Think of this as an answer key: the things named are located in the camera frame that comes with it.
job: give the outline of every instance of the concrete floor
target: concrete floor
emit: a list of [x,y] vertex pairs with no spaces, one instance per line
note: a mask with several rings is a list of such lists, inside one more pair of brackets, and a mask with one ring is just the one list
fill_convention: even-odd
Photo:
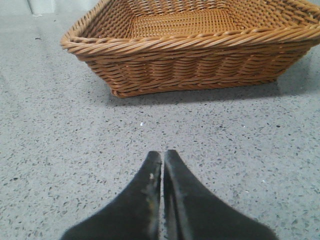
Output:
[[83,14],[0,17],[0,239],[59,239],[176,149],[281,240],[320,240],[320,46],[276,83],[118,99],[59,46]]

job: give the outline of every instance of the rectangular basket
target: rectangular basket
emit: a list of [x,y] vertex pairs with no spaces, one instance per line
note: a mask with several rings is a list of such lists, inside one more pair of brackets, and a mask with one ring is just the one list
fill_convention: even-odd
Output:
[[120,98],[270,83],[319,43],[304,0],[100,0],[61,39]]

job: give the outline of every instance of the wall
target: wall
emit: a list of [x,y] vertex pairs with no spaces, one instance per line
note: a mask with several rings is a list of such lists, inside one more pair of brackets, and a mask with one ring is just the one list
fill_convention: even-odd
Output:
[[88,11],[98,0],[0,0],[0,16]]

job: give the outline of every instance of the terrazzo floor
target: terrazzo floor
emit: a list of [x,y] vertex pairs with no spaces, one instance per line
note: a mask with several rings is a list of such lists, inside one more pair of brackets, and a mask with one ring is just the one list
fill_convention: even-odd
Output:
[[0,17],[1,240],[58,240],[167,149],[280,240],[320,240],[320,46],[275,83],[118,99],[59,45],[83,14]]

